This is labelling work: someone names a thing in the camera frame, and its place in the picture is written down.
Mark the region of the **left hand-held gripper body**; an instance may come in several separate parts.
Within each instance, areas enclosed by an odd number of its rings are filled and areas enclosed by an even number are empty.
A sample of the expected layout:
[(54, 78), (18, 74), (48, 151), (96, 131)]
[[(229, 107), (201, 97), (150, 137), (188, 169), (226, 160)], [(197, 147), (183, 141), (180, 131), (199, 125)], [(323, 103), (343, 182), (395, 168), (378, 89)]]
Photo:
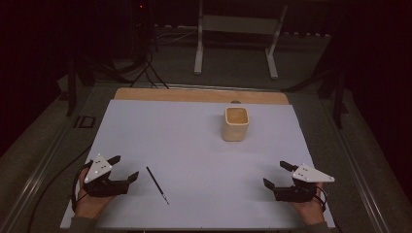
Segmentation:
[(92, 197), (109, 197), (126, 194), (129, 184), (127, 181), (111, 181), (109, 179), (113, 166), (108, 159), (97, 155), (91, 162), (84, 179), (84, 190)]

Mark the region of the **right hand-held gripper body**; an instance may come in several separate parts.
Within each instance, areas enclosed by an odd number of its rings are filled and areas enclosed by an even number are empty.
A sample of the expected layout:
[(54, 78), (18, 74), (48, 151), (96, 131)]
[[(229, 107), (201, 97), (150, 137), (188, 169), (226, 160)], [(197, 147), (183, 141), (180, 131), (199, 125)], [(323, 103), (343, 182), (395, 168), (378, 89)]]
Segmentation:
[(293, 185), (275, 187), (274, 196), (277, 201), (303, 203), (316, 196), (317, 183), (333, 183), (335, 178), (306, 164), (296, 165), (292, 173)]

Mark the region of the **thin black pen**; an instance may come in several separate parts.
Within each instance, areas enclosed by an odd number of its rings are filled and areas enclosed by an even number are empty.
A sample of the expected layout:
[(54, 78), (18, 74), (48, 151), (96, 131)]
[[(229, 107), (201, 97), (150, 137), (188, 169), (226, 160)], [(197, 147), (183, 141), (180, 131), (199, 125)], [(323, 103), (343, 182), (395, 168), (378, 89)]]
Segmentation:
[(153, 180), (154, 185), (156, 186), (157, 190), (159, 191), (160, 195), (161, 195), (161, 196), (162, 196), (162, 198), (165, 200), (166, 204), (167, 204), (167, 205), (170, 205), (170, 203), (169, 203), (169, 201), (168, 201), (168, 199), (167, 199), (167, 197), (166, 197), (165, 193), (163, 192), (163, 190), (162, 190), (161, 186), (160, 186), (160, 185), (159, 185), (159, 183), (157, 182), (157, 180), (156, 180), (156, 178), (155, 178), (155, 176), (154, 176), (154, 174), (153, 174), (152, 170), (150, 169), (150, 167), (149, 167), (149, 166), (146, 166), (146, 169), (147, 169), (147, 171), (148, 171), (148, 173), (149, 173), (149, 175), (150, 175), (151, 179)]

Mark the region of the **beige square cup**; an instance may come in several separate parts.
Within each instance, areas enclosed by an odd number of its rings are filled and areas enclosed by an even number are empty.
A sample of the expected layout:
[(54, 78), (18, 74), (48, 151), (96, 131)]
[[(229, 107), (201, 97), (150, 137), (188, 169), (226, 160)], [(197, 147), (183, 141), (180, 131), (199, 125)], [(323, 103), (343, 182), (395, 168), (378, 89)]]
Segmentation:
[(227, 142), (241, 142), (249, 127), (249, 115), (245, 108), (228, 107), (224, 110), (222, 137)]

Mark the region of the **person's right hand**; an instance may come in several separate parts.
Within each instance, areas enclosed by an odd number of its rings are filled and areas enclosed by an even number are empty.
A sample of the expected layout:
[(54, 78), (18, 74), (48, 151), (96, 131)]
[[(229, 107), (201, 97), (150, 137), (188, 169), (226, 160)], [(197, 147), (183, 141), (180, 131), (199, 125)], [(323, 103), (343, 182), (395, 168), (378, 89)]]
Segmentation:
[(323, 186), (323, 183), (316, 184), (316, 196), (311, 201), (303, 203), (291, 202), (292, 207), (296, 210), (305, 225), (314, 225), (325, 221), (321, 199)]

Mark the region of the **person's left hand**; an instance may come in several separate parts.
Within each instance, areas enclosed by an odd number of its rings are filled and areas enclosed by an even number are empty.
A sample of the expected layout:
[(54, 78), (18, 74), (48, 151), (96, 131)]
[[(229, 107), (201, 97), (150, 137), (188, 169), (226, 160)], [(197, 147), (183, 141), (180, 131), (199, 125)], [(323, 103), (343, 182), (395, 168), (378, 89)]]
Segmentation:
[(92, 197), (84, 190), (84, 179), (88, 169), (84, 168), (79, 175), (78, 200), (75, 210), (76, 217), (84, 217), (90, 219), (99, 219), (107, 206), (115, 199), (115, 196), (109, 197)]

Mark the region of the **white table mat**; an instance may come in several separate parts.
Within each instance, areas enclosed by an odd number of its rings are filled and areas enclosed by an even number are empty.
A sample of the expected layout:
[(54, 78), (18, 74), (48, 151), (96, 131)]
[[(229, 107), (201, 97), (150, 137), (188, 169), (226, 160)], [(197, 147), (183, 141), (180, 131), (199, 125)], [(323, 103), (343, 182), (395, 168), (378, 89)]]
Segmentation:
[[(280, 162), (311, 164), (291, 105), (248, 104), (241, 142), (222, 138), (224, 103), (113, 100), (89, 155), (120, 155), (114, 180), (139, 172), (98, 221), (108, 230), (288, 229), (298, 214), (264, 186), (292, 185)], [(157, 190), (152, 170), (170, 205)]]

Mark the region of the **black stand leg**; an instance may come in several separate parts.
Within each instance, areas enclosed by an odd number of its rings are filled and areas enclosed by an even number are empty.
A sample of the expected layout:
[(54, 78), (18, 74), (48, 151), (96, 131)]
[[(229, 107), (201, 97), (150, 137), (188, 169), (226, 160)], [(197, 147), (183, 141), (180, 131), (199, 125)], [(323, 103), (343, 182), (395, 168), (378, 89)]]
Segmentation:
[(74, 60), (70, 59), (67, 62), (68, 66), (68, 110), (67, 110), (67, 116), (69, 117), (70, 115), (73, 114), (74, 110), (76, 109), (77, 105), (77, 86), (76, 86), (76, 71), (75, 71), (75, 65), (74, 65)]
[(335, 125), (341, 129), (341, 117), (346, 110), (346, 107), (343, 104), (345, 81), (346, 76), (339, 68), (316, 68), (309, 79), (293, 86), (283, 88), (282, 92), (296, 92), (313, 83), (322, 82), (321, 86), (317, 90), (317, 94), (321, 99), (327, 99), (331, 96), (331, 94), (334, 94), (332, 119)]

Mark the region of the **white metal stand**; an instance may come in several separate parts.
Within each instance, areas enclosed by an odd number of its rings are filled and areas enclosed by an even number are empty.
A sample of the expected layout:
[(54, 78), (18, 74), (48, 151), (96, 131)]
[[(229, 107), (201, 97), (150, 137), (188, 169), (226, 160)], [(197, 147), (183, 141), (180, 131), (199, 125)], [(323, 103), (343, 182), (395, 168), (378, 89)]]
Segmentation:
[(283, 5), (280, 15), (276, 19), (205, 15), (203, 12), (203, 0), (198, 0), (197, 48), (193, 73), (195, 75), (202, 73), (204, 31), (249, 33), (272, 36), (272, 43), (265, 49), (265, 57), (270, 78), (277, 80), (279, 75), (275, 64), (274, 51), (281, 34), (287, 10), (288, 6)]

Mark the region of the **black rectangular floor frame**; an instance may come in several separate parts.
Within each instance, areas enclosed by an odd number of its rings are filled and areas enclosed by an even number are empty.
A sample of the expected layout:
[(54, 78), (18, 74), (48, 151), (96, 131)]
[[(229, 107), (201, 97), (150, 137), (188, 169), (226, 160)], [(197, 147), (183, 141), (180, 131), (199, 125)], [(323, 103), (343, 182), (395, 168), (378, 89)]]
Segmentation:
[(78, 116), (73, 125), (74, 128), (92, 128), (96, 122), (94, 116)]

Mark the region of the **metal floor rail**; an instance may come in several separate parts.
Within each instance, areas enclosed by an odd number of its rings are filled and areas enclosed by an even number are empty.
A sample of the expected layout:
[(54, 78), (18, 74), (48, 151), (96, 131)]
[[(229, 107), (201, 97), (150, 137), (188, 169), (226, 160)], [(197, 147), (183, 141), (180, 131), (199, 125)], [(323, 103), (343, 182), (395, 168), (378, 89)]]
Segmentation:
[(91, 92), (92, 87), (77, 91), (78, 103), (71, 116), (66, 115), (66, 101), (53, 101), (0, 158), (0, 233), (11, 233), (19, 225), (55, 151)]
[(358, 165), (355, 154), (351, 149), (349, 142), (344, 135), (341, 128), (337, 126), (333, 118), (334, 107), (329, 100), (320, 100), (324, 113), (326, 114), (327, 121), (332, 128), (335, 136), (337, 137), (338, 146), (343, 151), (343, 157), (346, 161), (352, 180), (357, 187), (358, 194), (363, 204), (363, 208), (366, 210), (371, 224), (376, 233), (389, 233), (388, 224), (384, 220), (382, 213), (376, 203), (375, 197), (371, 192), (369, 185), (361, 171), (361, 167)]

